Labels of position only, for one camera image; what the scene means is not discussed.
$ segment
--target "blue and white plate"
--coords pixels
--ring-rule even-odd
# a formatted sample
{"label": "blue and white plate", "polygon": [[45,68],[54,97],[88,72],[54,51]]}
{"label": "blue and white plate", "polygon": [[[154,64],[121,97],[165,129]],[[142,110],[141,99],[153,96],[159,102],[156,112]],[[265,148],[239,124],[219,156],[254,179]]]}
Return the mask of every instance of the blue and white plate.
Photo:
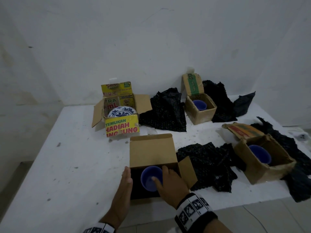
{"label": "blue and white plate", "polygon": [[135,109],[130,106],[119,106],[111,110],[108,114],[108,118],[123,117],[137,113]]}

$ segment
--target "green stripe on box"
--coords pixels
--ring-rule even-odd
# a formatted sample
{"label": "green stripe on box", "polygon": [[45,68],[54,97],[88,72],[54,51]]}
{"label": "green stripe on box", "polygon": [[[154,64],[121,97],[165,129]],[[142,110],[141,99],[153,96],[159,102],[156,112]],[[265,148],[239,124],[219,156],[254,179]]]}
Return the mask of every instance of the green stripe on box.
{"label": "green stripe on box", "polygon": [[188,74],[188,83],[192,95],[199,94],[199,87],[197,86],[196,77],[193,74]]}

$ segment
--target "black and white wristband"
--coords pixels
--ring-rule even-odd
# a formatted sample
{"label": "black and white wristband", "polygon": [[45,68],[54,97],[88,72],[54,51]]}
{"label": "black and white wristband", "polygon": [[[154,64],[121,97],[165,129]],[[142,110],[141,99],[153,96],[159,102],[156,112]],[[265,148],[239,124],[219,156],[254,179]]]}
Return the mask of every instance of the black and white wristband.
{"label": "black and white wristband", "polygon": [[195,193],[188,194],[178,205],[175,221],[182,232],[203,232],[206,225],[218,216],[205,199]]}
{"label": "black and white wristband", "polygon": [[92,227],[87,228],[83,231],[83,233],[114,233],[115,229],[107,224],[107,223],[101,223],[97,222]]}

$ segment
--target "blue ceramic cup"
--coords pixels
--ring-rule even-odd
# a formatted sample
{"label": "blue ceramic cup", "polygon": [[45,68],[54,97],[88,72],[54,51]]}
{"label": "blue ceramic cup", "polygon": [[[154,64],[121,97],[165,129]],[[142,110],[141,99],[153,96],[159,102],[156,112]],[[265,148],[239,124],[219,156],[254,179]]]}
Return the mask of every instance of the blue ceramic cup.
{"label": "blue ceramic cup", "polygon": [[259,159],[260,162],[265,164],[271,163],[271,155],[264,148],[259,145],[249,145],[249,148],[251,149],[253,154]]}
{"label": "blue ceramic cup", "polygon": [[140,181],[142,186],[151,192],[157,191],[155,182],[151,179],[155,176],[163,184],[162,169],[157,166],[149,166],[142,171]]}
{"label": "blue ceramic cup", "polygon": [[200,111],[206,110],[206,108],[207,108],[207,104],[204,101],[194,100],[193,103],[197,107],[197,109]]}

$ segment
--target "open cardboard box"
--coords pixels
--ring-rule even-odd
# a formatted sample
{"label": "open cardboard box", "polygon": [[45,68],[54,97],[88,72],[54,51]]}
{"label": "open cardboard box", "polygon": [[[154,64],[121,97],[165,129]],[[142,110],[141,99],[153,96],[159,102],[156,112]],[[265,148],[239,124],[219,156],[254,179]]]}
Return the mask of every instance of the open cardboard box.
{"label": "open cardboard box", "polygon": [[133,179],[131,200],[160,196],[157,191],[147,191],[141,184],[140,176],[142,171],[148,166],[162,168],[163,165],[177,172],[189,189],[197,182],[190,157],[187,156],[182,161],[177,162],[172,134],[166,133],[130,138],[130,169]]}
{"label": "open cardboard box", "polygon": [[[207,94],[204,93],[202,79],[199,74],[184,74],[183,81],[187,91],[185,111],[194,125],[211,121],[217,106]],[[207,109],[199,111],[194,100],[201,100],[207,104]]]}
{"label": "open cardboard box", "polygon": [[[104,96],[94,106],[92,127],[103,120],[107,137],[122,133],[139,132],[138,115],[152,110],[149,95],[133,94],[131,82],[105,84],[101,88]],[[130,106],[137,113],[109,118],[109,112],[118,106]]]}
{"label": "open cardboard box", "polygon": [[[222,127],[240,139],[234,151],[246,163],[244,173],[251,184],[279,180],[294,168],[296,161],[270,134],[265,135],[254,127],[241,123],[224,124]],[[268,165],[260,162],[249,145],[259,145],[266,149],[271,155],[271,163]]]}

